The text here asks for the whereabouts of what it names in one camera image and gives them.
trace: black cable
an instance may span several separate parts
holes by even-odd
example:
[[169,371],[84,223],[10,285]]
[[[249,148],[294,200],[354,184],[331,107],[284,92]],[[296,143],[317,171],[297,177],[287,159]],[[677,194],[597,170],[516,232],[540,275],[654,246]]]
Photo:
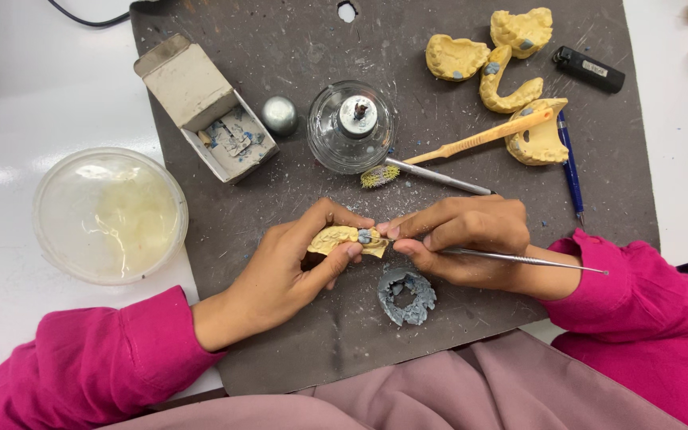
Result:
[[129,18],[129,12],[126,12],[124,15],[118,16],[116,18],[113,18],[109,21],[104,21],[104,22],[89,22],[89,21],[84,21],[81,18],[77,18],[73,15],[71,15],[70,12],[67,10],[63,9],[60,5],[55,3],[54,0],[47,0],[49,3],[52,3],[52,6],[57,8],[58,11],[62,12],[63,15],[69,17],[75,22],[78,22],[79,24],[84,24],[84,25],[89,25],[90,27],[110,27],[111,25],[116,25],[119,24],[120,22],[123,22],[126,20],[126,18]]

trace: white countertop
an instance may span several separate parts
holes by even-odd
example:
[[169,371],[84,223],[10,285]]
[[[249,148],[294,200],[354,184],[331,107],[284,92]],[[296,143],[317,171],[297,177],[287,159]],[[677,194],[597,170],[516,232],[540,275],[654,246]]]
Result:
[[[62,0],[74,15],[105,21],[128,0]],[[688,262],[688,1],[626,0],[663,256]],[[41,257],[31,199],[64,156],[121,146],[163,162],[131,25],[92,30],[46,0],[0,0],[0,363],[33,338],[50,311],[122,307],[172,285],[197,293],[185,250],[126,287],[71,279]],[[188,393],[221,386],[215,370]]]

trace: workbench mat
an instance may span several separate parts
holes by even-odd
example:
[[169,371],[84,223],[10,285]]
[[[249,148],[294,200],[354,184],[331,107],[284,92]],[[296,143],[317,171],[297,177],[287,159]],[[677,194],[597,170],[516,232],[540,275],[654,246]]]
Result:
[[[618,244],[643,239],[659,246],[621,0],[354,1],[358,15],[351,24],[339,19],[337,3],[146,2],[131,6],[131,20],[140,54],[175,33],[200,44],[254,112],[269,96],[282,94],[306,117],[317,93],[340,80],[361,80],[379,88],[398,111],[393,156],[405,159],[508,119],[481,103],[479,75],[460,83],[432,76],[424,58],[429,38],[444,33],[492,48],[493,11],[525,13],[549,7],[554,21],[551,41],[526,60],[511,60],[500,93],[509,94],[541,76],[543,98],[567,97],[565,112],[586,204],[586,230]],[[551,55],[562,45],[625,72],[623,90],[608,95],[556,71]],[[291,137],[277,139],[279,154],[239,184],[223,184],[199,160],[158,101],[151,97],[150,103],[166,168],[180,183],[190,209],[186,248],[202,299],[230,286],[265,230],[299,218],[320,196],[384,221],[443,197],[466,195],[405,173],[382,188],[363,191],[357,176],[332,174],[315,161],[303,119]],[[502,139],[428,166],[524,201],[535,245],[547,246],[578,227],[562,166],[524,166],[505,150]],[[331,382],[546,317],[531,298],[459,288],[430,277],[437,301],[429,319],[421,326],[397,328],[381,310],[376,286],[387,266],[408,264],[390,249],[383,261],[365,256],[361,265],[339,277],[333,291],[323,291],[286,324],[233,345],[219,363],[228,393],[284,393]]]

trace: fingernail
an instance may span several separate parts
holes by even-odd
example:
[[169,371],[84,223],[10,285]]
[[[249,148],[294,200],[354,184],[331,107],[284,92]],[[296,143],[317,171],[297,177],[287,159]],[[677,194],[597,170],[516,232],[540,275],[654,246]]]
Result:
[[387,232],[387,237],[389,239],[396,239],[398,236],[400,236],[400,226],[397,226]]

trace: white cardboard box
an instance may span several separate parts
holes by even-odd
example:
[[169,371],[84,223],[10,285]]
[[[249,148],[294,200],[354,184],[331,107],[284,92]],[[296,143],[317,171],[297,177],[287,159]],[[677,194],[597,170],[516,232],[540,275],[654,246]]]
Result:
[[[135,62],[135,72],[166,109],[177,128],[219,180],[235,184],[278,152],[270,133],[227,82],[200,45],[175,34]],[[217,119],[242,106],[264,133],[240,156],[222,145],[209,148],[198,138]]]

